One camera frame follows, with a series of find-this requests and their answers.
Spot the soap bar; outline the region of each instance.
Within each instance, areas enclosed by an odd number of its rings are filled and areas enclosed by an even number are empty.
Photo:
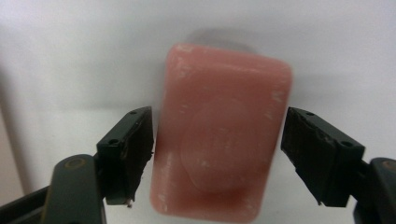
[[[290,84],[290,67],[276,59],[173,46],[154,155],[153,207],[171,216],[253,220]]]

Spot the screw hole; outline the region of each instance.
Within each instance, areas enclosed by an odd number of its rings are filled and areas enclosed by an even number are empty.
[[[382,165],[385,168],[391,170],[392,172],[396,172],[396,161],[383,161]]]
[[[353,144],[347,141],[342,141],[341,144],[343,144],[346,147],[353,147]]]
[[[111,139],[110,141],[108,141],[108,143],[109,143],[110,145],[117,144],[118,142],[119,142],[119,139]]]
[[[73,160],[68,161],[64,167],[66,167],[67,169],[77,169],[78,167],[81,167],[85,164],[85,160],[82,158],[75,158]]]

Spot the white wall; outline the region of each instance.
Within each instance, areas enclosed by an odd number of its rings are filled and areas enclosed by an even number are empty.
[[[367,161],[396,158],[395,1],[101,2],[0,3],[0,99],[26,192],[48,185],[61,159],[93,154],[128,110],[152,105],[157,118],[176,42],[290,63],[290,105],[366,145]],[[151,209],[150,172],[134,209],[107,207],[108,223],[193,223]],[[353,206],[318,207],[278,149],[255,223],[352,223]]]

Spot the pink soap bar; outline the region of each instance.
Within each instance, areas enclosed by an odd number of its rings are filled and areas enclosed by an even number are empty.
[[[276,59],[179,44],[169,51],[150,200],[160,213],[249,222],[290,91]]]

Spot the white background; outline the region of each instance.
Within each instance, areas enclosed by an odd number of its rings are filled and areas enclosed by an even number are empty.
[[[156,123],[177,42],[288,62],[290,105],[364,144],[365,160],[396,158],[395,36],[393,0],[2,1],[0,100],[23,189],[48,185],[68,156],[94,154],[131,109],[152,105]],[[150,168],[134,208],[107,206],[107,222],[201,223],[153,211]],[[317,206],[277,148],[254,223],[353,223],[354,204]]]

